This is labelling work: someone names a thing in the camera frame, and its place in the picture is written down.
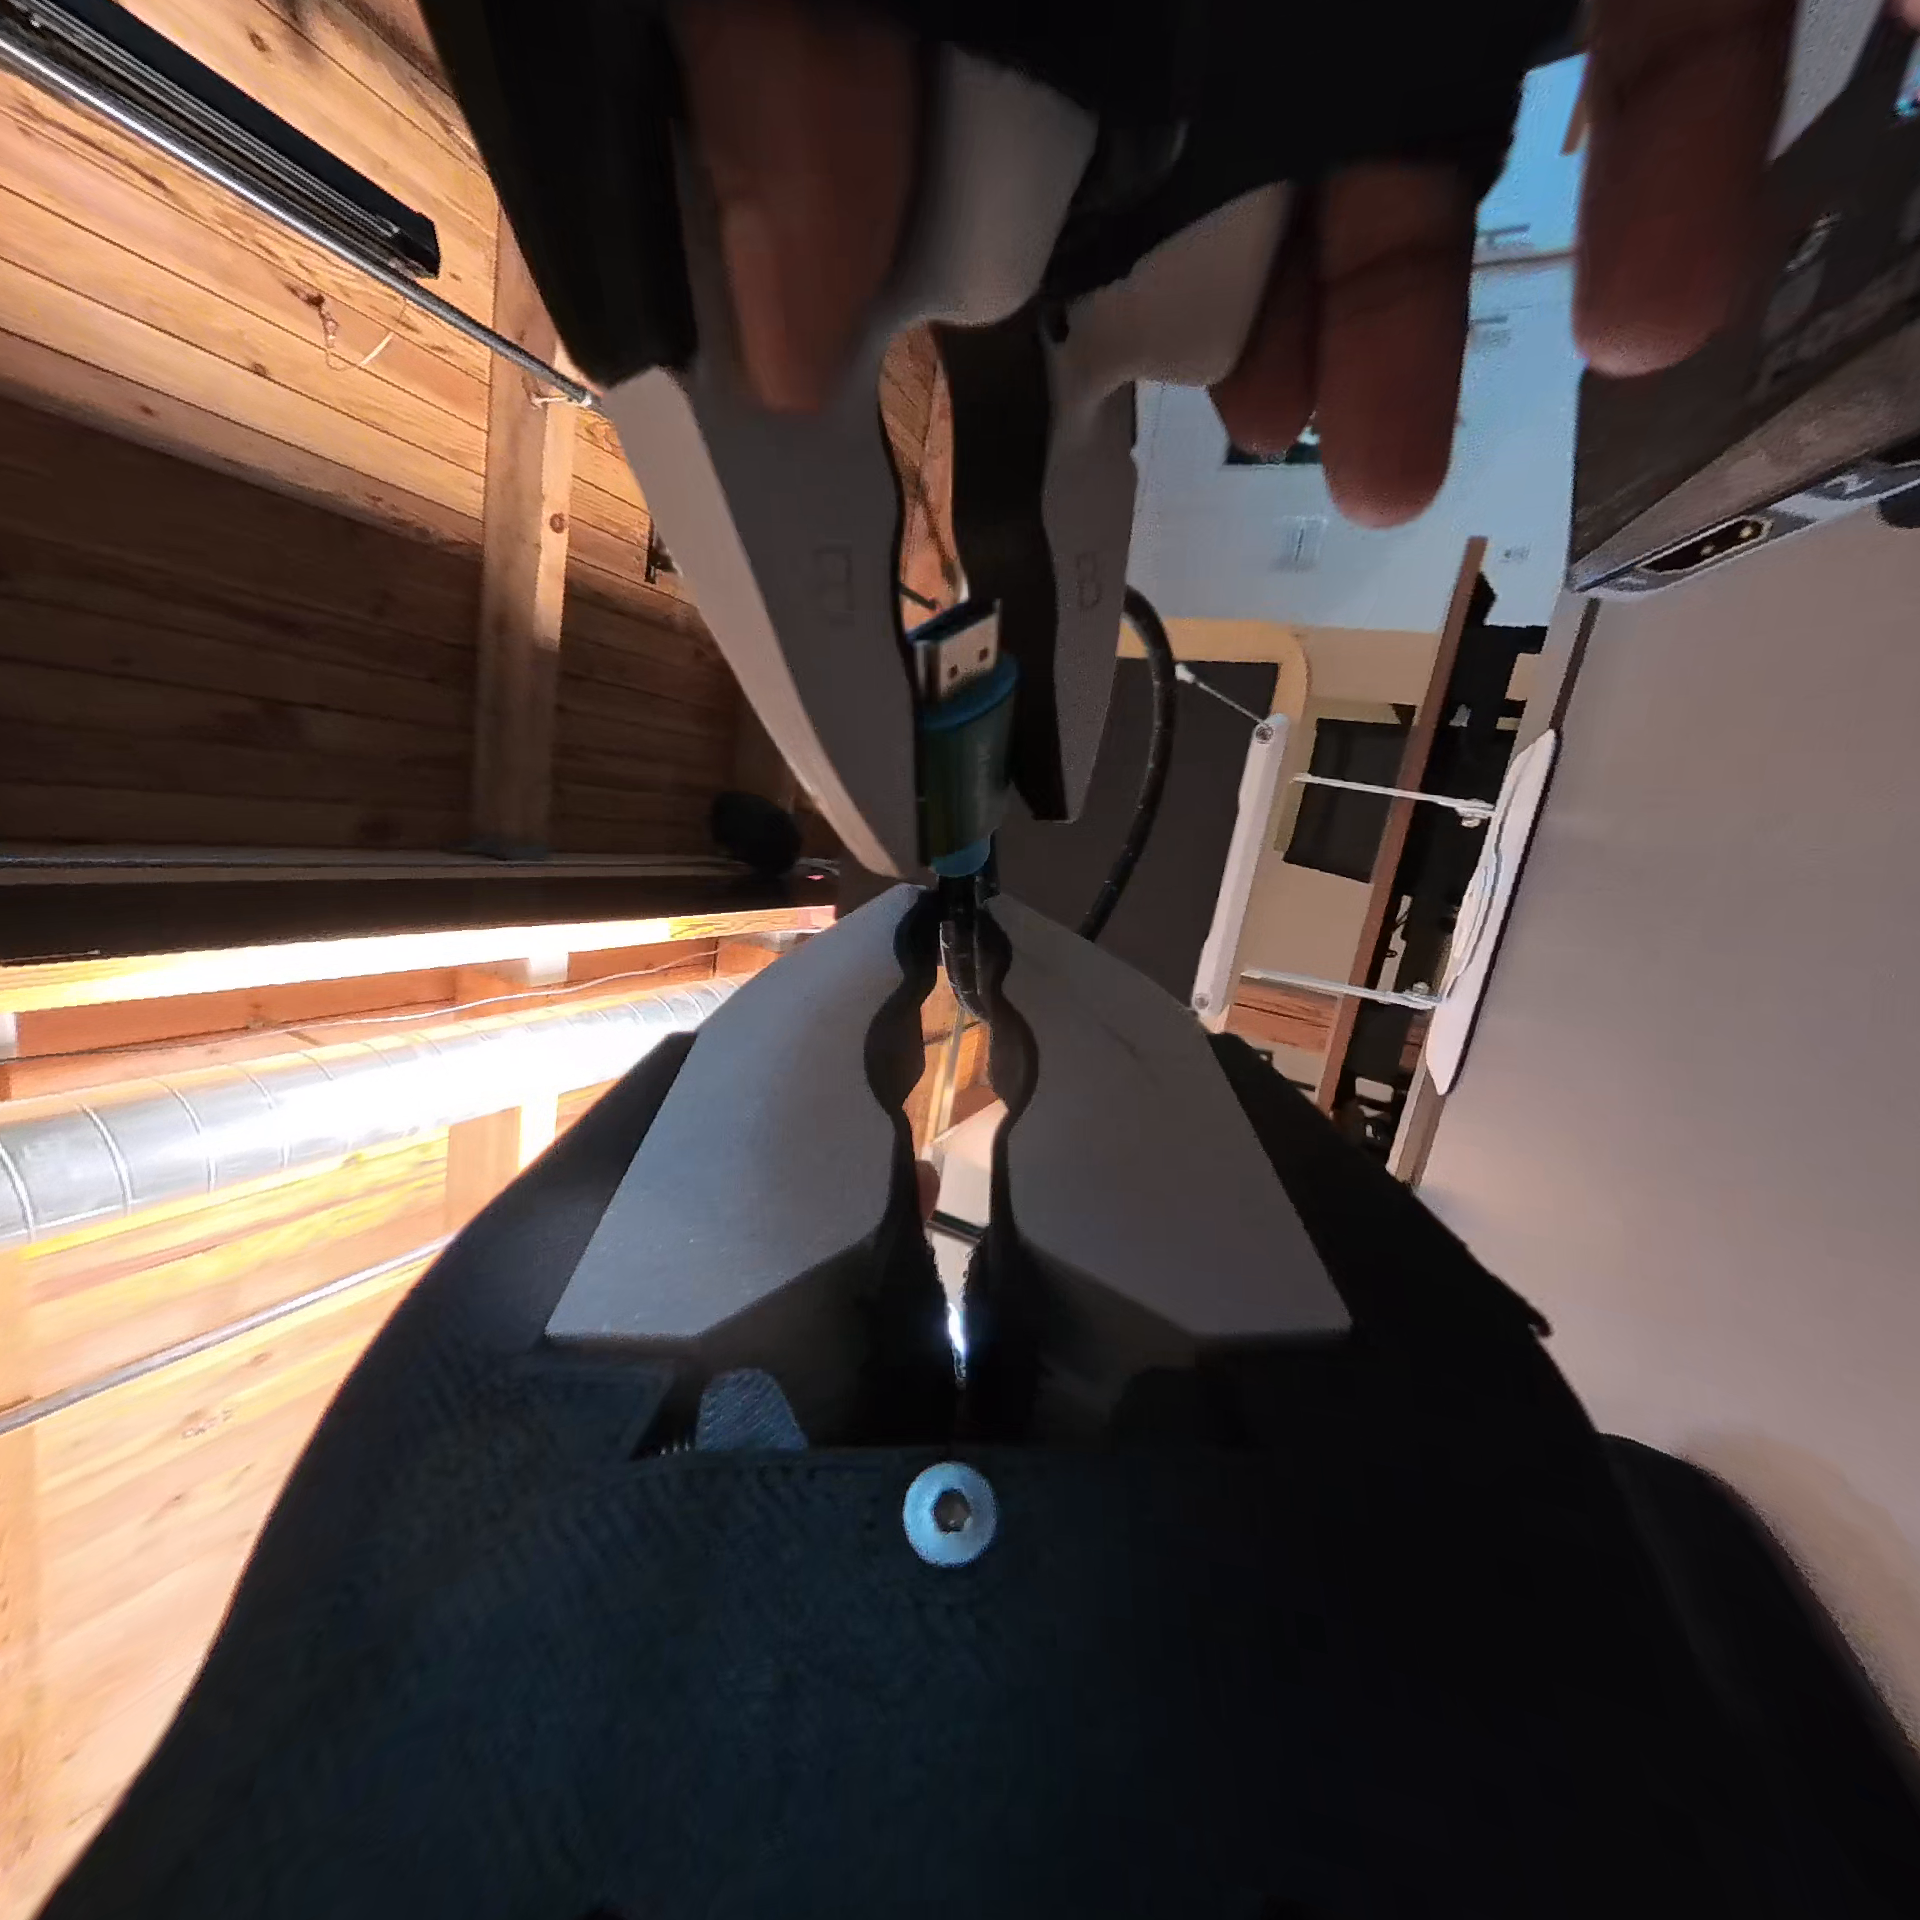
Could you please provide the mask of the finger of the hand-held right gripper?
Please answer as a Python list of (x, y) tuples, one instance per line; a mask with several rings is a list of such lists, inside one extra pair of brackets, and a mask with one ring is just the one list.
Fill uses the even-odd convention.
[(1039, 664), (1023, 694), (1047, 710), (1020, 790), (1043, 824), (1078, 819), (1113, 697), (1137, 512), (1137, 378), (1099, 322), (1043, 338), (1047, 460), (1039, 529)]
[(868, 874), (922, 875), (903, 502), (874, 330), (818, 414), (765, 411), (729, 352), (604, 391), (639, 494), (762, 728)]

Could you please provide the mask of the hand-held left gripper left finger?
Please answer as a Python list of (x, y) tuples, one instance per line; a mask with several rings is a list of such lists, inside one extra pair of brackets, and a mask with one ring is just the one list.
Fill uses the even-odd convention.
[(734, 1369), (803, 1427), (948, 1427), (946, 1296), (906, 1115), (940, 907), (868, 902), (699, 1027), (545, 1338), (650, 1361), (690, 1409)]

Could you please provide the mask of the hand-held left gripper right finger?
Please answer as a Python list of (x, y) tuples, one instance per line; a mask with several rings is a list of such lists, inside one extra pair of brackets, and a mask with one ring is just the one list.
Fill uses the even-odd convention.
[(967, 1402), (1118, 1404), (1146, 1374), (1349, 1339), (1210, 1032), (1015, 899), (977, 935), (1004, 1121), (967, 1273)]

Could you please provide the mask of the black HDMI switch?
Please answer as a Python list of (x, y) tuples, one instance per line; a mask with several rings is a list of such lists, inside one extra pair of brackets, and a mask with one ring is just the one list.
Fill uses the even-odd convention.
[(1639, 596), (1916, 488), (1918, 52), (1802, 6), (1741, 303), (1658, 376), (1579, 384), (1571, 592)]

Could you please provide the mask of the person's right hand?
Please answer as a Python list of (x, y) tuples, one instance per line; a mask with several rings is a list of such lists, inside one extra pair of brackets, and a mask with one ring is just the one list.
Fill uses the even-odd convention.
[[(1590, 370), (1660, 374), (1727, 322), (1794, 16), (1787, 2), (1593, 8), (1573, 303)], [(817, 411), (895, 262), (922, 62), (845, 8), (684, 6), (675, 40), (746, 380), (777, 414)], [(1278, 450), (1317, 426), (1345, 516), (1419, 516), (1451, 463), (1474, 232), (1474, 195), (1443, 164), (1365, 162), (1317, 186), (1211, 388), (1233, 441)]]

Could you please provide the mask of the silver ventilation duct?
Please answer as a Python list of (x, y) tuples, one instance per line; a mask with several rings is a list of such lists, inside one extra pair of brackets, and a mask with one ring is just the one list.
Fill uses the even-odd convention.
[(738, 988), (741, 979), (723, 976), (11, 1102), (2, 1123), (2, 1243), (53, 1242), (604, 1086), (667, 1038), (695, 1032)]

